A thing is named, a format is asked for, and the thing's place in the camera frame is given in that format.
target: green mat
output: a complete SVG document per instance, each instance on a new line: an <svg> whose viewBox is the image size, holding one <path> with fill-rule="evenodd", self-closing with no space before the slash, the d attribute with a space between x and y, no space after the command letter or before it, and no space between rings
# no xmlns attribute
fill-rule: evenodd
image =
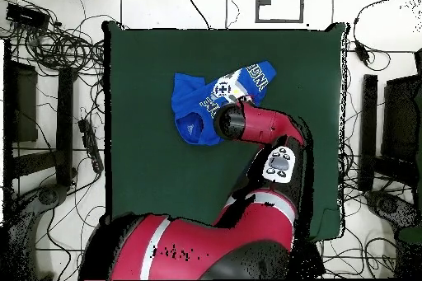
<svg viewBox="0 0 422 281"><path fill-rule="evenodd" d="M338 237L344 24L329 31L121 30L115 23L108 23L108 29L114 216L133 211L215 221L256 145L226 141L205 147L184 142L171 110L174 74L211 82L268 60L277 75L261 105L303 117L314 138L311 236Z"/></svg>

